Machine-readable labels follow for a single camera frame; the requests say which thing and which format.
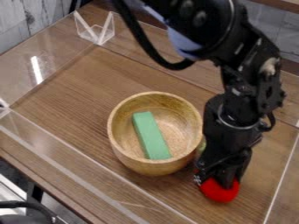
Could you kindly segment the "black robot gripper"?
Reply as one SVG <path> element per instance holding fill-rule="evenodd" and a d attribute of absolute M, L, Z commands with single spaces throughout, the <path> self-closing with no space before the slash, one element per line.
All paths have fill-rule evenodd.
<path fill-rule="evenodd" d="M 215 179 L 225 189 L 241 181 L 253 157 L 253 147 L 262 139 L 257 128 L 234 129 L 221 120 L 223 95 L 213 97 L 205 106 L 203 135 L 207 142 L 207 165 L 221 164 Z"/>

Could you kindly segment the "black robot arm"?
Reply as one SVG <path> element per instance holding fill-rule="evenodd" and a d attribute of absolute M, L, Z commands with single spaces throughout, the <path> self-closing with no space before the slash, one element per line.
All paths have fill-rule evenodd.
<path fill-rule="evenodd" d="M 277 125 L 274 111 L 283 107 L 282 57 L 275 43 L 250 23 L 239 0 L 139 0 L 167 27 L 182 61 L 158 52 L 126 0 L 113 4 L 151 59 L 165 68 L 183 70 L 209 60 L 221 70 L 225 92 L 206 103 L 203 134 L 207 148 L 197 161 L 194 179 L 214 179 L 230 189 L 242 180 L 253 147 Z"/>

